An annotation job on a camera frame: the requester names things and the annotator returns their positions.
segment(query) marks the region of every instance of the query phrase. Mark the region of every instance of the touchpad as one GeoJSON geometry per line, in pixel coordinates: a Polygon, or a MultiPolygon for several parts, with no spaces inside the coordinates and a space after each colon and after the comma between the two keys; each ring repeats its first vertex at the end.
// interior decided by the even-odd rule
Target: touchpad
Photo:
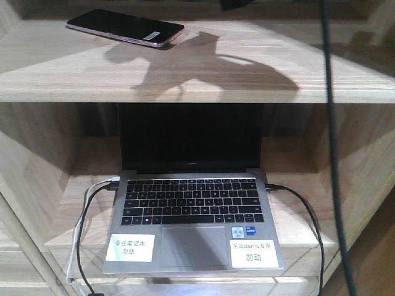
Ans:
{"type": "Polygon", "coordinates": [[[228,265],[224,227],[162,228],[160,265],[228,265]]]}

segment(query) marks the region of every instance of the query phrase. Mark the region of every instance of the black cable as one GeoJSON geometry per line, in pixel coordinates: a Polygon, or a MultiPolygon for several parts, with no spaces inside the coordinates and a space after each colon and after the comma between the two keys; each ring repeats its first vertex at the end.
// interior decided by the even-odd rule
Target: black cable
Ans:
{"type": "Polygon", "coordinates": [[[282,186],[282,185],[276,185],[276,184],[265,184],[266,190],[267,191],[272,191],[272,190],[287,190],[290,193],[294,194],[298,199],[300,199],[302,201],[302,203],[304,204],[304,206],[307,209],[307,212],[310,215],[310,218],[313,222],[314,228],[315,228],[315,232],[317,233],[317,239],[318,239],[318,243],[320,244],[320,249],[321,249],[321,268],[320,268],[320,279],[319,279],[319,290],[318,290],[318,296],[321,296],[322,294],[322,285],[323,285],[323,270],[325,267],[325,251],[323,249],[323,242],[321,239],[321,234],[320,234],[320,226],[318,225],[318,221],[314,216],[313,213],[313,209],[310,206],[309,202],[303,197],[301,196],[299,193],[297,193],[296,191],[292,190],[291,188],[288,188],[286,186],[282,186]]]}
{"type": "Polygon", "coordinates": [[[320,13],[322,24],[323,52],[325,56],[325,75],[326,75],[326,94],[327,94],[327,113],[329,124],[329,147],[331,162],[331,181],[333,210],[335,213],[336,230],[338,232],[339,248],[342,257],[344,274],[346,277],[347,288],[350,296],[356,296],[356,286],[352,277],[352,268],[348,257],[346,237],[344,235],[343,217],[341,214],[340,186],[338,173],[338,145],[336,138],[336,110],[333,102],[332,92],[332,73],[330,62],[330,34],[329,34],[329,7],[326,0],[320,0],[320,13]]]}
{"type": "Polygon", "coordinates": [[[77,263],[78,263],[78,269],[80,270],[81,276],[85,282],[85,284],[88,286],[89,290],[94,294],[94,290],[92,288],[92,286],[89,284],[88,280],[85,277],[85,274],[82,270],[82,266],[81,266],[81,258],[80,258],[80,243],[81,243],[81,235],[82,235],[82,229],[84,227],[84,221],[85,221],[85,216],[86,213],[88,212],[89,206],[93,200],[93,197],[101,190],[103,189],[108,189],[110,188],[110,184],[104,185],[98,189],[96,189],[91,196],[88,197],[88,202],[86,203],[86,207],[84,208],[84,211],[82,213],[81,216],[81,225],[80,225],[80,230],[78,232],[78,239],[77,239],[77,246],[76,246],[76,250],[77,250],[77,263]]]}

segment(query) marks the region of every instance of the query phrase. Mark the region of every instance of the white cable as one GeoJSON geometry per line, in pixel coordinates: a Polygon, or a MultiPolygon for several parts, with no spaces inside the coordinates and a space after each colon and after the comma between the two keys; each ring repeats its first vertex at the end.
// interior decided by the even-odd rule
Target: white cable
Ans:
{"type": "MultiPolygon", "coordinates": [[[[84,203],[84,207],[82,209],[82,212],[85,210],[86,205],[88,204],[88,199],[91,196],[91,190],[92,188],[96,187],[97,185],[103,184],[103,183],[107,183],[107,182],[116,182],[119,181],[119,177],[114,177],[111,179],[106,179],[106,180],[102,180],[100,182],[97,182],[95,184],[93,184],[91,187],[88,188],[88,190],[86,190],[84,198],[85,198],[85,203],[84,203]]],[[[69,276],[70,274],[70,270],[72,269],[72,263],[74,260],[74,255],[75,255],[75,250],[77,248],[77,238],[78,238],[78,232],[80,231],[80,226],[81,226],[81,216],[78,219],[75,228],[74,228],[74,234],[73,234],[73,244],[72,244],[72,251],[70,253],[70,261],[69,261],[69,265],[67,267],[67,271],[66,271],[66,283],[68,283],[71,286],[78,286],[80,292],[82,293],[83,296],[87,296],[87,294],[85,293],[85,291],[82,288],[82,284],[80,282],[73,282],[73,278],[69,276]]]]}

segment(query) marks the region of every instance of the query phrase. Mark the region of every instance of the laptop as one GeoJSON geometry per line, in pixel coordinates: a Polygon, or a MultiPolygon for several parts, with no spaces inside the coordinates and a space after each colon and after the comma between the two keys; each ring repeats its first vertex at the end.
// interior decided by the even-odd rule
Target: laptop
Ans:
{"type": "Polygon", "coordinates": [[[262,117],[262,104],[119,104],[122,172],[104,273],[282,269],[262,117]]]}

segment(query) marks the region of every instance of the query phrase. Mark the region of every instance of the smartphone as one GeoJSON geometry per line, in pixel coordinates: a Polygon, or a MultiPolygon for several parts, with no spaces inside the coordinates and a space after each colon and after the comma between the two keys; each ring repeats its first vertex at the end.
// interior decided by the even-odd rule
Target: smartphone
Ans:
{"type": "Polygon", "coordinates": [[[66,28],[151,47],[162,47],[184,29],[177,23],[95,9],[69,20],[66,28]]]}

